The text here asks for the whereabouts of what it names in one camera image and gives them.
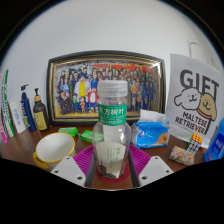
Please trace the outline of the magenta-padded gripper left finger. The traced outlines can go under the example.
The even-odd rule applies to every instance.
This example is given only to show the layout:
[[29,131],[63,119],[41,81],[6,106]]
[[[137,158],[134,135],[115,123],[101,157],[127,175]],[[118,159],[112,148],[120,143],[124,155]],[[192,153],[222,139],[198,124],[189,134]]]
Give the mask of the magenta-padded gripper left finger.
[[90,188],[94,171],[93,146],[89,146],[74,157],[66,156],[51,173],[81,187]]

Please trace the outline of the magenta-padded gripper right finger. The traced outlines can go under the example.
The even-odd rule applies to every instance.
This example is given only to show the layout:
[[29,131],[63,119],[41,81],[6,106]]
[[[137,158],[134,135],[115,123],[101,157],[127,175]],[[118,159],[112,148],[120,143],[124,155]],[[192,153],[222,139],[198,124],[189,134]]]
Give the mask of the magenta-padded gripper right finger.
[[149,156],[135,146],[130,146],[128,162],[134,188],[143,187],[173,173],[159,156]]

